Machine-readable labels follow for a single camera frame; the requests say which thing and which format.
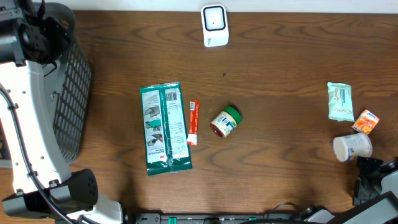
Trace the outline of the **white round tub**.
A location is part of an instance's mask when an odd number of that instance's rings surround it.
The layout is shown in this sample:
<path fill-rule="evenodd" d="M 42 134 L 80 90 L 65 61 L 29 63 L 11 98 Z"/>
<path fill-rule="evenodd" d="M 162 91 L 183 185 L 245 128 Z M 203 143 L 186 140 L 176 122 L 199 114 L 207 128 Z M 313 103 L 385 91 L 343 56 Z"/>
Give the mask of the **white round tub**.
<path fill-rule="evenodd" d="M 365 133 L 340 136 L 333 139 L 333 152 L 340 162 L 348 162 L 357 157 L 371 157 L 373 146 Z"/>

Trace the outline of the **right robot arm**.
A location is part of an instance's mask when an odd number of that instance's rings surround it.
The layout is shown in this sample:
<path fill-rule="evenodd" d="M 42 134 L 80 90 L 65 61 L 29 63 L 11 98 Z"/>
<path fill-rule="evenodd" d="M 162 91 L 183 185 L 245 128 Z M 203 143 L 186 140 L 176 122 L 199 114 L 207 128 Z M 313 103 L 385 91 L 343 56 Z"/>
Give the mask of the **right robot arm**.
<path fill-rule="evenodd" d="M 353 208 L 333 214 L 311 206 L 295 218 L 305 223 L 397 223 L 397 158 L 358 157 L 356 167 Z"/>

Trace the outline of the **green lid jar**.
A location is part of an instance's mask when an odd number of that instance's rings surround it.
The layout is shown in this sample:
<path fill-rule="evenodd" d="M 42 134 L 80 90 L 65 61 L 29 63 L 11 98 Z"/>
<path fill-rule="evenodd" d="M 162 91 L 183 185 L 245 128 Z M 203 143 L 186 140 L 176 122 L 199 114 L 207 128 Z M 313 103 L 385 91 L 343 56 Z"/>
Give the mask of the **green lid jar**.
<path fill-rule="evenodd" d="M 219 137 L 225 138 L 234 131 L 242 119 L 242 116 L 234 107 L 227 106 L 210 123 L 210 127 Z"/>

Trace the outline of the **green white wipes pack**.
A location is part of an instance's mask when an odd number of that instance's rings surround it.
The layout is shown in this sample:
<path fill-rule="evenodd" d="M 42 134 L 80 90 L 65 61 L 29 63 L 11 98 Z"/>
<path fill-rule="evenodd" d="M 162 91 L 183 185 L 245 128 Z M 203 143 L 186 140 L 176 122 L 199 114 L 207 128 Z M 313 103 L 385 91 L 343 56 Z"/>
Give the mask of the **green white wipes pack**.
<path fill-rule="evenodd" d="M 345 83 L 327 83 L 328 118 L 354 122 L 352 89 Z"/>

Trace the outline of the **red snack package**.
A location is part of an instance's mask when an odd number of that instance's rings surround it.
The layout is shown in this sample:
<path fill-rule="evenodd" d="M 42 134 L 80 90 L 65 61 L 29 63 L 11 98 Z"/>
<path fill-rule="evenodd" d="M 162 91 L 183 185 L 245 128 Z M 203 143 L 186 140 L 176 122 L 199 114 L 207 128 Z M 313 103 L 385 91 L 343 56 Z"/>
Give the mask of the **red snack package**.
<path fill-rule="evenodd" d="M 198 143 L 198 119 L 199 119 L 200 101 L 190 101 L 190 128 L 188 131 L 187 144 L 196 146 Z"/>

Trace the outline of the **orange Kleenex tissue pack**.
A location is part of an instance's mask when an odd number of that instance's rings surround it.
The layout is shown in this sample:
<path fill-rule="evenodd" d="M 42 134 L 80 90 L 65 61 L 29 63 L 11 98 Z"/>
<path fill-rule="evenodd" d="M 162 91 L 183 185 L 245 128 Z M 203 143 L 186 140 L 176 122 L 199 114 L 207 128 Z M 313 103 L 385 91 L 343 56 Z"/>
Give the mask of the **orange Kleenex tissue pack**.
<path fill-rule="evenodd" d="M 375 128 L 379 120 L 375 114 L 369 110 L 364 110 L 351 127 L 359 133 L 368 135 Z"/>

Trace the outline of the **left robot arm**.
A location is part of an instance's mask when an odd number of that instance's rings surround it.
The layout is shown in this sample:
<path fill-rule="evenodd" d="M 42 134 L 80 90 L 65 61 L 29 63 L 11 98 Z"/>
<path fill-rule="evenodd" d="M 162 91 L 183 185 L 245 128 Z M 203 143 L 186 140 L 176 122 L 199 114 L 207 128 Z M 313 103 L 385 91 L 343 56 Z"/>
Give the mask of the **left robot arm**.
<path fill-rule="evenodd" d="M 73 172 L 93 73 L 74 35 L 75 15 L 55 2 L 1 1 L 1 127 L 14 193 L 10 217 L 56 223 L 127 223 L 90 169 Z"/>

